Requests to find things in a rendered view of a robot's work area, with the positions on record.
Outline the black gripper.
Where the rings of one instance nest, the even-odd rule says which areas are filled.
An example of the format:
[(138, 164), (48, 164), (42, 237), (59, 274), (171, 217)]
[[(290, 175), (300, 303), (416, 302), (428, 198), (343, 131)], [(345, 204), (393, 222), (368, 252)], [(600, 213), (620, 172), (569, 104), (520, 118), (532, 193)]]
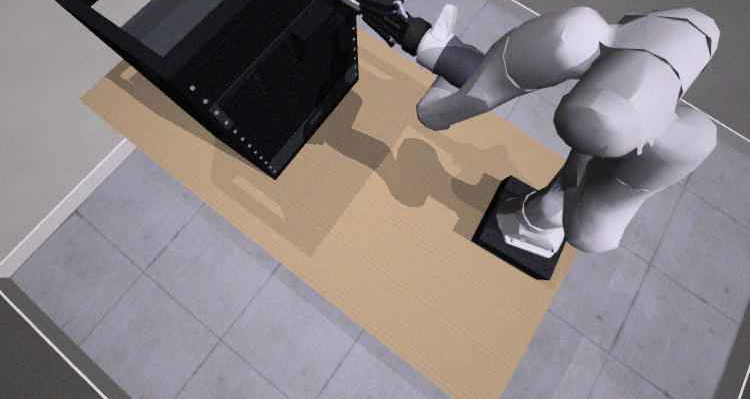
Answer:
[(403, 51), (413, 57), (416, 56), (416, 50), (421, 39), (432, 28), (429, 22), (420, 17), (414, 18), (407, 11), (404, 11), (402, 6), (404, 0), (342, 1), (358, 10), (358, 15), (363, 15), (362, 20), (379, 34), (391, 48), (395, 44), (399, 44)]

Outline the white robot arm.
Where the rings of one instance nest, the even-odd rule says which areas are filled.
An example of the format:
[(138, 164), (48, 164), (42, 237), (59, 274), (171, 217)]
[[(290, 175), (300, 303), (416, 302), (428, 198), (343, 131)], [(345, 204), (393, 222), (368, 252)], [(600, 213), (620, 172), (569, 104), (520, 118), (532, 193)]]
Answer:
[(425, 127), (446, 130), (581, 78), (553, 119), (572, 149), (546, 187), (501, 203), (496, 216), (505, 243), (545, 258), (564, 236), (583, 252), (618, 248), (641, 204), (715, 148), (709, 117), (676, 105), (717, 49), (712, 18), (680, 8), (630, 13), (608, 25), (578, 6), (525, 21), (484, 54), (453, 33), (457, 15), (446, 4), (416, 50), (417, 68), (438, 75), (416, 104)]

